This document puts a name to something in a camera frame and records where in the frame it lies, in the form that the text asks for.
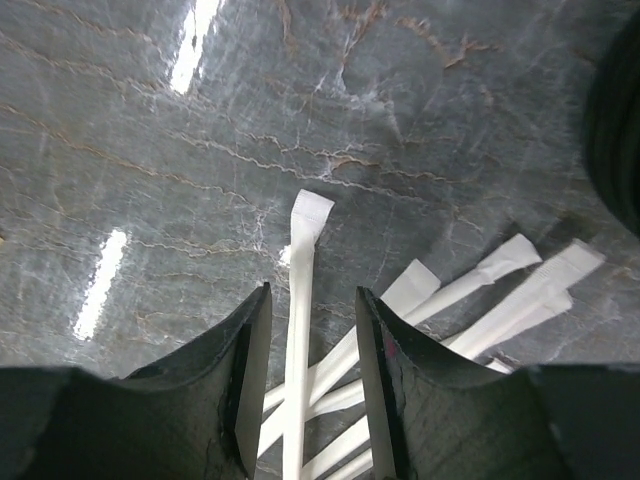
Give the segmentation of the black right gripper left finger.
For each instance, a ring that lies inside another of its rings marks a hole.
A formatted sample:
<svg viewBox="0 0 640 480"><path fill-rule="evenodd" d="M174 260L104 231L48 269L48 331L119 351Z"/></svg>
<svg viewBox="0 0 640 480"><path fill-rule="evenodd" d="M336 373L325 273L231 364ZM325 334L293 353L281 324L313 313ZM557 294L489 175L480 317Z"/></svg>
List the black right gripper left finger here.
<svg viewBox="0 0 640 480"><path fill-rule="evenodd" d="M250 479L271 340L256 288L226 319L125 378L1 372L5 479Z"/></svg>

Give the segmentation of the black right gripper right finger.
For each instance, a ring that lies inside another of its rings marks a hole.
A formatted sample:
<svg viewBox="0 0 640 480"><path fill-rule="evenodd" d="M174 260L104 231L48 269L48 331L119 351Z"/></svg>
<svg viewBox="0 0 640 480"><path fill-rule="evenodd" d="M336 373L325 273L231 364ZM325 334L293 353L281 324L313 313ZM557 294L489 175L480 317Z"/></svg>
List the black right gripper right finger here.
<svg viewBox="0 0 640 480"><path fill-rule="evenodd" d="M356 291L377 479L635 479L639 368L478 365Z"/></svg>

